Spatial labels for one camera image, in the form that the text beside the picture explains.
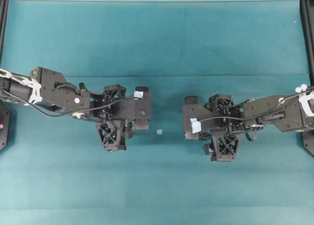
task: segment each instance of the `small white object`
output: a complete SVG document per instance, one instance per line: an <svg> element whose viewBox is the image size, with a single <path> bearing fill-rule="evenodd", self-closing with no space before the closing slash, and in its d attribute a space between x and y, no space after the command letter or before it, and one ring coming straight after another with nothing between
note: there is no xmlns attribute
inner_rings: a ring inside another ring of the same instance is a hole
<svg viewBox="0 0 314 225"><path fill-rule="evenodd" d="M82 116L84 116L84 115L85 115L85 114L82 113L82 112L74 112L74 113L72 114L72 116L73 116L74 118L76 118L76 119L81 119Z"/></svg>
<svg viewBox="0 0 314 225"><path fill-rule="evenodd" d="M283 99L284 98L279 98L278 102L281 103L281 104L285 103L285 101L282 101Z"/></svg>
<svg viewBox="0 0 314 225"><path fill-rule="evenodd" d="M144 92L141 92L141 91L135 91L134 92L135 98L141 99L143 96L144 96Z"/></svg>
<svg viewBox="0 0 314 225"><path fill-rule="evenodd" d="M202 123L197 121L196 118L191 118L191 127L192 127L192 133L198 133L202 130Z"/></svg>
<svg viewBox="0 0 314 225"><path fill-rule="evenodd" d="M302 84L300 87L296 87L295 88L295 91L297 93L301 93L301 92L304 92L306 91L306 89L308 88L308 86L306 84Z"/></svg>

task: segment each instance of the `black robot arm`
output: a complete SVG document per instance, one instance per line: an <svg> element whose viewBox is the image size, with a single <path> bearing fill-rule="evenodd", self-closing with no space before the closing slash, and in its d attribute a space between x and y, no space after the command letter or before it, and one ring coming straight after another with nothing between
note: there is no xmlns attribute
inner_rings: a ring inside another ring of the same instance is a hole
<svg viewBox="0 0 314 225"><path fill-rule="evenodd" d="M147 87L136 87L126 97L121 85L106 86L102 93L88 91L68 83L62 73L37 67L29 76L0 69L0 99L30 105L49 117L72 115L95 122L104 150L126 150L125 139L136 129L149 128L151 93ZM57 114L48 114L46 109Z"/></svg>
<svg viewBox="0 0 314 225"><path fill-rule="evenodd" d="M230 95L215 95L204 106L199 104L197 96L186 97L183 106L185 138L209 140L203 149L205 154L211 155L211 161L231 162L235 161L242 134L249 141L255 141L257 131L268 124L282 132L312 130L314 87L303 84L296 92L240 104L234 104Z"/></svg>

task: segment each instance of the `white sticker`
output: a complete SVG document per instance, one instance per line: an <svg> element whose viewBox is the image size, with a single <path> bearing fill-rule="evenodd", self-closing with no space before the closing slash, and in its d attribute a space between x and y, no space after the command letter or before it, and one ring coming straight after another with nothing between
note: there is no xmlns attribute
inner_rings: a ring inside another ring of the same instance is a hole
<svg viewBox="0 0 314 225"><path fill-rule="evenodd" d="M192 118L191 120L191 126L192 126L192 133L198 133L202 130L202 124L201 122L197 121L196 118Z"/></svg>
<svg viewBox="0 0 314 225"><path fill-rule="evenodd" d="M141 99L144 96L144 92L140 92L140 91L135 91L134 92L134 97Z"/></svg>

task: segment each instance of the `wire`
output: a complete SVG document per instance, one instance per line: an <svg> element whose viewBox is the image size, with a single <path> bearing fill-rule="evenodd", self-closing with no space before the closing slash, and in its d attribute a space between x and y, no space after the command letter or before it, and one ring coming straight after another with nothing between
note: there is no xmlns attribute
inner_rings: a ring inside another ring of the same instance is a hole
<svg viewBox="0 0 314 225"><path fill-rule="evenodd" d="M134 99L134 98L120 99L120 100L113 101L113 102L111 102L111 103L109 103L109 104L103 105L103 106L98 106L98 107L93 107L93 108L87 108L87 109L77 109L77 110L75 110L75 111L69 111L69 112L65 112L65 113L59 114L59 115L50 115L50 114L48 114L48 113L42 111L40 108L38 108L38 107L35 106L34 104L30 103L29 101L24 100L23 98L20 98L20 97L18 97L18 96L16 96L16 95L14 95L14 94L12 94L12 93L6 91L6 90L2 90L2 92L4 92L5 94L8 94L8 95L10 95L10 96L12 96L12 97L14 97L14 98L20 100L20 101L23 101L23 102L29 104L31 107L35 108L35 109L36 109L37 111L39 111L40 113L42 113L42 114L44 114L44 115L46 115L46 116L49 116L49 117L62 117L62 116L66 116L66 115L73 114L73 113L75 113L75 112L98 110L98 109L102 109L102 108L111 106L111 105L113 105L113 104L116 104L116 103L121 102L121 101L124 101L124 100Z"/></svg>
<svg viewBox="0 0 314 225"><path fill-rule="evenodd" d="M232 120L239 120L239 121L246 121L246 120L250 120L250 119L254 119L254 118L259 118L265 114L268 114L269 112L272 112L273 110L277 109L281 104L283 104L285 101L291 99L291 98L294 98L294 97L297 97L299 96L300 94L304 94L310 90L313 90L314 88L311 88L311 89L308 89L306 91L303 91L303 92L300 92L300 93L297 93L297 94L293 94L293 95L290 95L284 99L282 99L275 107L273 108L270 108L269 110L257 115L257 116L250 116L250 117L246 117L246 118L238 118L238 117L231 117L231 116L214 116L214 117L208 117L208 118L205 118L205 119L201 119L201 120L198 120L199 122L203 122L203 121L208 121L208 120L213 120L213 119L232 119Z"/></svg>

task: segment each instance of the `teal tablecloth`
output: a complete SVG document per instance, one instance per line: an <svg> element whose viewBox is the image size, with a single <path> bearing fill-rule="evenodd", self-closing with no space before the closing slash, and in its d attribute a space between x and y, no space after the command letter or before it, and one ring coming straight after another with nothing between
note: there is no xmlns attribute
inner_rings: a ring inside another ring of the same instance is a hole
<svg viewBox="0 0 314 225"><path fill-rule="evenodd" d="M44 66L97 92L147 85L153 119L108 153L92 123L10 105L0 224L312 224L314 158L298 134L267 126L217 163L182 133L185 96L241 102L309 83L298 5L12 1L3 68Z"/></svg>

